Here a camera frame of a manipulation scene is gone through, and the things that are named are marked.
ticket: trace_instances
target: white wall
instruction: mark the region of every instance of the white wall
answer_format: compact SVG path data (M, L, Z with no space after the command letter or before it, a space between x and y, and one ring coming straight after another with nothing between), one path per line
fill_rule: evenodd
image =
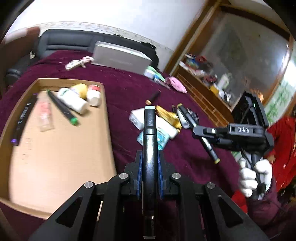
M263 4L263 5L268 6L267 3L264 2L263 0L252 0L252 1L254 1L254 2L258 2L258 3L261 3L261 4Z
M121 28L174 50L205 0L35 0L9 32L39 23L75 21Z

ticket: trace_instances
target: white box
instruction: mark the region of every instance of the white box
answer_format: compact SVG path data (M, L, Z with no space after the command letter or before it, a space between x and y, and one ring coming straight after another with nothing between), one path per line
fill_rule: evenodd
M129 116L129 120L135 125L139 130L144 129L144 113L145 108L132 110ZM178 134L178 131L170 123L165 121L159 116L156 116L156 128L161 129L162 132L167 133L171 139L174 139Z
M116 44L97 41L92 64L143 75L152 60L142 52Z

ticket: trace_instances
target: wooden frame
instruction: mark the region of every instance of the wooden frame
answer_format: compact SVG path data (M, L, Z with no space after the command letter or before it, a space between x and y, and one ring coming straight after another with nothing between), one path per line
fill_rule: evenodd
M219 5L217 7L213 7L213 12L211 13L209 20L206 22L203 28L200 29L199 34L189 46L189 53L196 54L202 52L218 26L220 25L220 22L222 21L224 16L225 13L221 10Z
M293 43L294 43L294 38L292 35L290 35L289 39L289 44L288 44L288 50L285 54L284 60L282 62L282 65L278 71L278 74L276 76L275 81L269 88L269 90L266 93L263 93L264 100L262 101L263 106L266 106L267 103L271 100L272 96L274 95L276 89L278 88L279 84L281 83L281 80L283 79L285 72L288 67L288 63L291 60L292 52L293 52Z
M192 38L187 43L182 54L179 56L177 62L174 64L174 67L170 72L171 75L174 75L173 73L175 73L179 62L184 57L184 54L191 51L191 48L198 42L198 39L203 36L204 31L209 32L208 28L213 30L213 28L211 28L211 26L212 26L211 23L215 19L216 14L221 12L221 10L219 8L220 3L221 3L221 0L217 0L216 3L209 9L206 16L202 20L201 24L198 26L195 33L193 34Z
M184 34L183 38L181 39L178 47L174 51L173 55L171 56L169 62L167 63L164 72L170 73L176 62L178 62L179 57L182 55L184 49L186 48L188 42L191 40L193 35L195 34L196 30L207 16L208 12L210 11L211 7L215 4L216 0L208 0L202 8L202 12L200 16L189 26L186 33Z
M255 13L252 13L252 12L244 10L243 8L235 7L235 6L228 5L228 4L221 4L220 8L223 12L232 13L234 15L237 15L237 16L240 16L243 18L247 18L247 19L250 19L254 22L257 22L257 23L271 29L272 31L276 32L278 35L282 36L287 41L289 41L289 39L290 39L289 32L287 32L286 30L284 30L280 26L276 25L275 23L255 14Z
M230 107L199 78L180 66L178 66L176 78L184 84L192 99L216 126L226 127L228 123L233 123Z

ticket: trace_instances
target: cardboard tray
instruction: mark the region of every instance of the cardboard tray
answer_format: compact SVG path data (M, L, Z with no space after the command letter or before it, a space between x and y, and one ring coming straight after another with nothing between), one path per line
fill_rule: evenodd
M83 83L102 89L100 107L89 106L85 115L73 115L73 126L52 103L54 129L40 132L35 104L25 126L20 145L11 137L32 94L48 98L45 90ZM104 87L86 80L37 79L11 112L0 138L0 201L18 211L48 218L86 181L102 183L116 175L109 133Z

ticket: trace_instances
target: clutter on shelf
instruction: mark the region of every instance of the clutter on shelf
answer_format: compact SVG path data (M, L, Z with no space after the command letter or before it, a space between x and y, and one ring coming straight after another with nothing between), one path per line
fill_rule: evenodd
M221 78L218 79L218 76L213 74L213 64L207 61L206 57L191 54L185 54L185 56L185 63L181 61L179 65L193 76L199 78L217 97L221 98L230 106L232 95L230 91L226 91L226 89L229 86L232 74L224 73Z

